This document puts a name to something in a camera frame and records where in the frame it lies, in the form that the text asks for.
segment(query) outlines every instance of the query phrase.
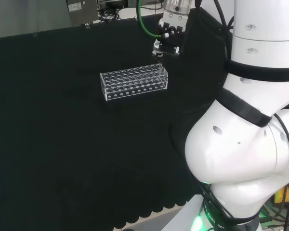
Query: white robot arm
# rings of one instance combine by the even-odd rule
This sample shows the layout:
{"label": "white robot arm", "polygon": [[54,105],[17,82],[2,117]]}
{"label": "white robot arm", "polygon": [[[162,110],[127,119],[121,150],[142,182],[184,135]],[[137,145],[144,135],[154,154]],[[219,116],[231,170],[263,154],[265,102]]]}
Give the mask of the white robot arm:
{"label": "white robot arm", "polygon": [[[190,3],[167,1],[160,25],[184,28]],[[176,12],[179,5],[182,12]],[[160,46],[158,39],[153,54],[163,53]],[[264,73],[272,68],[287,72],[289,0],[235,0],[231,60],[252,69],[263,68]],[[263,116],[272,117],[265,126],[249,122],[215,100],[186,139],[185,157],[191,172],[199,181],[211,184],[214,196],[235,218],[256,216],[265,201],[289,183],[289,142],[273,116],[277,113],[289,131],[289,110],[281,110],[289,104],[289,79],[268,78],[228,74],[223,86]],[[202,220],[209,229],[213,225],[207,215],[206,208],[202,209]],[[255,221],[249,231],[262,230]]]}

